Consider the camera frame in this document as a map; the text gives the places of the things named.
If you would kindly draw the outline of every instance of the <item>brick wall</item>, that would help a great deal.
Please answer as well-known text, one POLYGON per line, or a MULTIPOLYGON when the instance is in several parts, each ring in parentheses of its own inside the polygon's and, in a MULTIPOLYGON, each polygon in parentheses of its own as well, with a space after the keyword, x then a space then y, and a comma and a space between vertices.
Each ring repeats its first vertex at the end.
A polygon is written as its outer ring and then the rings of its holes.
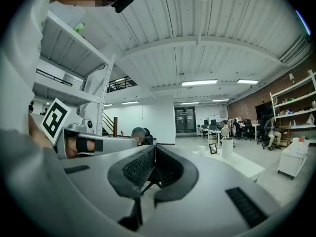
MULTIPOLYGON (((257 119, 256 106, 261 105, 262 101, 269 102, 271 101, 270 92, 272 94, 277 93, 281 90, 284 90, 293 85, 292 81, 289 78, 289 73, 292 73, 294 76, 295 82, 299 82, 302 79, 306 78, 309 74, 308 70, 316 71, 316 52, 314 52, 307 60, 301 63, 298 67, 294 68, 290 72, 271 82, 264 88, 258 90, 257 92, 240 99, 234 103, 227 105, 228 116, 231 118, 234 117, 242 117, 245 119, 257 119)), ((285 98, 297 98, 299 96, 306 95, 310 92, 314 91, 314 86, 312 82, 309 82, 297 90, 293 90, 285 95, 282 95, 278 98, 279 103, 283 101, 285 98)), ((311 102, 316 100, 316 95, 303 99, 293 104, 286 105, 281 107, 280 110, 292 109, 297 111, 299 109, 303 109, 304 107, 311 106, 311 102)), ((310 114, 302 114, 295 116, 295 121, 297 124, 305 123, 310 114)), ((282 124, 288 124, 290 120, 294 118, 282 118, 282 124)))

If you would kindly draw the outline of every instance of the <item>doorway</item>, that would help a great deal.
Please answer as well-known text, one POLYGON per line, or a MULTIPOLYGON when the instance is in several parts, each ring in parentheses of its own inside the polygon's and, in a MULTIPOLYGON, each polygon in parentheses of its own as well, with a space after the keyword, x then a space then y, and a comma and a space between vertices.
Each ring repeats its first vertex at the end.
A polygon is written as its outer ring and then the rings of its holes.
POLYGON ((194 107, 174 108, 176 133, 196 135, 196 112, 194 107))

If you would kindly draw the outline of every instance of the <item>white cup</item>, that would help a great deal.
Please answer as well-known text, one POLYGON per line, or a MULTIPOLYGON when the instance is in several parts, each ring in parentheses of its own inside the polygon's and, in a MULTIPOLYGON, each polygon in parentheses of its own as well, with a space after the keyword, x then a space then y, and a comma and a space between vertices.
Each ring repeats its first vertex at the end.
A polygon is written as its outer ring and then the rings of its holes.
POLYGON ((205 155, 205 146, 199 146, 198 147, 198 153, 202 156, 205 155))

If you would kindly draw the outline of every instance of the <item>shelving unit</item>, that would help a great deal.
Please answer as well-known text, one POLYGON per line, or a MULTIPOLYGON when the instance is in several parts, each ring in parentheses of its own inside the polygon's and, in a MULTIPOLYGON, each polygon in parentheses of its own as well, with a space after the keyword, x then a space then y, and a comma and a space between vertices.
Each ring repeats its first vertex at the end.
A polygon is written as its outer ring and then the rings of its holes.
POLYGON ((285 118, 285 117, 290 117, 290 116, 296 116, 296 115, 300 115, 300 114, 304 114, 304 113, 310 113, 310 112, 314 112, 314 111, 316 111, 316 108, 314 108, 314 109, 309 109, 309 110, 307 110, 307 111, 295 112, 295 113, 288 114, 288 115, 276 116, 275 118, 276 118, 276 119, 280 119, 280 118, 285 118))
POLYGON ((271 97, 271 101, 272 101, 272 106, 273 106, 273 113, 275 115, 275 118, 276 119, 281 119, 281 118, 285 118, 285 117, 291 117, 291 116, 296 116, 296 115, 301 115, 301 114, 304 114, 304 113, 310 113, 310 112, 314 112, 316 111, 316 108, 313 108, 313 109, 309 109, 309 110, 306 110, 306 111, 300 111, 300 112, 295 112, 295 113, 292 113, 292 114, 287 114, 287 115, 282 115, 282 116, 277 116, 276 115, 276 108, 279 108, 280 106, 284 106, 284 105, 288 105, 288 104, 292 104, 292 103, 295 103, 295 102, 298 102, 300 100, 303 100, 305 98, 308 98, 310 96, 313 96, 316 94, 316 80, 315 80, 315 76, 316 76, 316 72, 313 73, 311 70, 308 71, 309 73, 309 76, 303 80, 301 80, 300 82, 298 82, 297 84, 287 88, 287 89, 284 89, 278 93, 275 93, 275 94, 271 94, 270 92, 270 97, 271 97), (307 95, 304 95, 304 96, 301 96, 299 98, 296 98, 294 100, 291 100, 291 101, 288 101, 288 102, 285 102, 285 103, 281 103, 281 104, 278 104, 278 105, 274 105, 274 100, 273 98, 274 97, 277 97, 277 96, 280 96, 280 95, 283 95, 285 93, 288 93, 290 91, 293 91, 301 86, 303 86, 304 84, 308 83, 310 80, 313 81, 313 85, 314 85, 314 91, 307 94, 307 95))
POLYGON ((51 11, 43 25, 40 59, 83 80, 82 90, 71 88, 43 75, 36 74, 33 91, 37 96, 53 100, 60 99, 65 104, 79 106, 97 103, 96 134, 102 135, 105 95, 116 56, 105 57, 99 50, 75 32, 51 11), (101 96, 84 92, 89 75, 99 69, 106 69, 101 96))
POLYGON ((298 83, 292 85, 291 87, 286 88, 286 89, 284 89, 284 90, 282 90, 282 91, 280 91, 280 92, 278 92, 278 93, 273 94, 272 97, 279 96, 279 95, 283 95, 283 94, 285 94, 285 93, 288 93, 288 92, 290 92, 290 91, 292 91, 292 90, 295 90, 295 89, 297 89, 297 88, 303 86, 304 84, 306 84, 306 83, 308 83, 310 80, 312 80, 312 76, 315 77, 315 76, 316 76, 316 72, 315 72, 315 73, 312 73, 312 75, 309 75, 308 77, 306 77, 305 79, 301 80, 300 82, 298 82, 298 83))

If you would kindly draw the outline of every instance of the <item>white shelf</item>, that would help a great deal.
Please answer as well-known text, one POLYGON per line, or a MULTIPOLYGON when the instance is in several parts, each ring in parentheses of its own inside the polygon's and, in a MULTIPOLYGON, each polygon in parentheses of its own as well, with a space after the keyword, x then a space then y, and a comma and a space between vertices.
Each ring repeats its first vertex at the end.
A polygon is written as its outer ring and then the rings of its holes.
POLYGON ((81 79, 111 63, 51 11, 43 27, 40 58, 81 79))
POLYGON ((310 113, 310 112, 314 112, 314 111, 316 111, 316 108, 314 108, 314 109, 309 109, 308 111, 301 111, 301 112, 295 112, 295 113, 288 114, 288 115, 276 116, 276 119, 285 118, 285 117, 291 117, 291 116, 296 116, 296 115, 300 115, 300 114, 304 114, 304 113, 310 113))
POLYGON ((315 95, 315 94, 316 94, 316 91, 314 91, 314 92, 312 92, 312 93, 309 93, 309 94, 307 94, 307 95, 305 95, 305 96, 301 96, 301 97, 298 97, 298 98, 296 98, 296 99, 293 99, 293 100, 291 100, 291 101, 288 101, 288 102, 285 102, 285 103, 282 103, 282 104, 275 105, 274 107, 276 108, 276 107, 280 107, 280 106, 283 106, 283 105, 289 105, 289 104, 295 103, 295 102, 297 102, 297 101, 300 101, 300 100, 302 100, 302 99, 305 99, 305 98, 307 98, 307 97, 313 96, 313 95, 315 95))
POLYGON ((316 125, 314 124, 302 124, 297 126, 291 126, 291 129, 308 129, 308 128, 314 128, 316 125))
POLYGON ((290 92, 292 90, 295 90, 296 88, 298 88, 300 86, 303 86, 304 84, 308 83, 311 79, 312 79, 312 77, 308 76, 305 79, 299 81, 298 83, 292 85, 291 87, 286 88, 286 89, 284 89, 284 90, 282 90, 282 91, 280 91, 278 93, 275 93, 272 96, 275 97, 275 96, 278 96, 278 95, 282 95, 282 94, 288 93, 288 92, 290 92))
POLYGON ((33 92, 36 96, 54 100, 58 98, 66 105, 79 106, 87 103, 101 103, 101 98, 72 88, 36 73, 33 92))

